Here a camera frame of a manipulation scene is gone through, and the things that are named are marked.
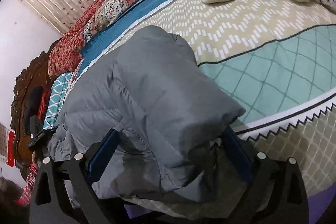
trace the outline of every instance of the carved wooden headboard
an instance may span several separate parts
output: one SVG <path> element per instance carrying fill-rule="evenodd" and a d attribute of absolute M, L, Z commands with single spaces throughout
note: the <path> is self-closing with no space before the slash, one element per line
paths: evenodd
<path fill-rule="evenodd" d="M 32 152 L 27 147 L 30 136 L 27 136 L 24 130 L 24 116 L 28 108 L 28 96 L 37 85 L 46 85 L 47 88 L 51 88 L 53 81 L 48 75 L 48 58 L 58 41 L 55 41 L 50 46 L 47 53 L 42 52 L 39 57 L 31 61 L 29 67 L 24 69 L 16 78 L 14 100 L 11 106 L 12 121 L 10 127 L 15 132 L 13 154 L 16 160 L 16 167 L 20 168 L 24 180 L 29 173 L 29 165 L 32 161 Z"/>

